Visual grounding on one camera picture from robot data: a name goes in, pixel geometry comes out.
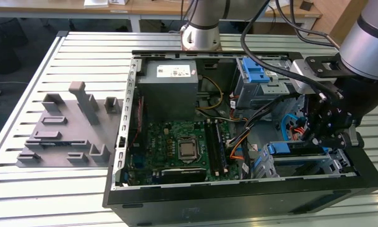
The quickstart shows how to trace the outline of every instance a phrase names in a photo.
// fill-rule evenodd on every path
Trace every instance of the yellow wire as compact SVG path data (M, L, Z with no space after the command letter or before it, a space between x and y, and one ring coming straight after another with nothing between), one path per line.
M221 104L221 102L223 102L223 91L221 91L221 88L219 87L219 85L216 84L216 82L209 78L209 77L205 77L211 82L212 82L212 84L215 84L215 86L217 87L217 89L219 89L219 91L220 91L220 100L219 100L219 103L216 104L216 105L213 105L213 106L207 106L207 107L197 107L196 109L197 110L211 110L211 109L213 109L213 108L216 108L220 104Z
M240 140L240 142L239 142L237 145L235 146L235 149L233 149L232 154L231 154L231 158L244 159L243 157L235 156L233 154L236 153L236 149L237 149L237 147L240 146L243 140L247 138L248 135L249 135L249 133L243 137L243 139Z

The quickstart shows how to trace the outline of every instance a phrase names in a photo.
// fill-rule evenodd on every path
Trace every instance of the wooden desk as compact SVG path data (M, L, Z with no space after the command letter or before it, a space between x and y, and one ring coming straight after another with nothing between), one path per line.
M300 9L301 0L296 0L296 20L302 27L310 29L321 12ZM284 7L289 16L289 6ZM36 18L83 18L83 19L129 19L133 32L140 32L141 19L179 20L181 14L180 0L129 0L127 5L111 4L108 8L84 9L84 0L0 0L0 17ZM259 22L272 22L273 12L268 11ZM276 21L284 23L278 12Z
M189 0L184 0L184 13L189 6ZM302 0L294 0L294 16L296 18L314 17L320 18L322 13L316 6L312 7L310 11L300 9ZM180 15L181 14L181 2L180 0L133 0L132 3L132 14L163 14L163 15ZM282 11L288 17L290 17L290 7L284 6ZM273 17L274 14L267 11L265 17Z
M302 0L294 0L294 16L296 22L302 24L301 27L305 29L312 29L317 19L322 16L322 13L316 6L312 7L310 11L300 9ZM184 13L187 12L189 5L189 0L184 2ZM290 18L290 7L284 6L282 11L288 18ZM180 0L133 0L131 13L139 15L139 19L164 19L164 20L179 20L181 14L181 2ZM280 16L278 11L276 13L276 22L285 23ZM269 10L265 15L257 20L259 22L272 22L274 16L272 10Z
M0 0L0 12L92 13L111 14L113 10L131 13L133 0L127 5L109 4L108 8L84 9L84 0Z

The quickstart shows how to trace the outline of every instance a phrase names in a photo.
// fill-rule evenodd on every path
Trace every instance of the motherboard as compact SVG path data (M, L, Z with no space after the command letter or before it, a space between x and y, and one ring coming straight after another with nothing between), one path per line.
M131 185L239 179L225 150L229 138L228 122L149 123L145 149L129 157Z

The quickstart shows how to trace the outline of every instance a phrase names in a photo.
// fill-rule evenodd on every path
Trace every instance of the gray plastic block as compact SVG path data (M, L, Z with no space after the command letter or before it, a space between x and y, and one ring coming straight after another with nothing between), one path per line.
M19 154L17 159L21 160L23 163L37 164L40 162L40 156L35 152Z
M68 119L65 117L45 117L41 122L43 122L44 125L67 124Z
M92 125L80 111L77 100L53 99L59 112L43 112L16 165L19 167L104 167L117 140L121 103L115 98L96 100L99 120Z
M105 144L103 145L100 151L99 151L99 149L96 148L96 146L93 144L91 146L91 149L89 149L89 155L93 157L93 160L96 162L108 162L109 161L111 152L109 152Z
M84 165L88 162L87 155L83 152L69 152L68 161L77 165Z
M59 105L63 104L64 101L59 94L47 94L43 105L49 113L59 113L61 115Z
M95 111L97 111L99 110L99 103L95 100L95 95L88 94L88 100L89 100L91 105L93 106Z
M107 97L104 106L108 114L117 114L121 112L119 99L116 97Z
M69 92L76 96L79 107L92 125L99 124L99 117L95 114L95 107L91 103L91 98L85 93L85 83L73 81L71 83Z
M36 131L33 138L36 139L60 139L60 131Z

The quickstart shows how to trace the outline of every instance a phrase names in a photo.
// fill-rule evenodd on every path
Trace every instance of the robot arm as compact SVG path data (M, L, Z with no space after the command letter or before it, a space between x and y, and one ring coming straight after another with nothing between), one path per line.
M378 106L378 0L369 1L340 54L330 59L309 57L305 63L317 78L334 80L332 89L340 93L340 100L329 103L308 95L304 140L324 147L362 147L354 128Z
M267 0L195 0L189 22L183 27L184 50L219 50L220 19L249 20Z
M189 23L183 27L187 50L219 50L219 20L249 19L267 0L195 0ZM309 85L292 79L306 95L306 132L302 140L322 147L364 146L356 127L378 105L378 0L370 0L336 56L308 57L293 62L292 72L326 83L338 100L318 96Z

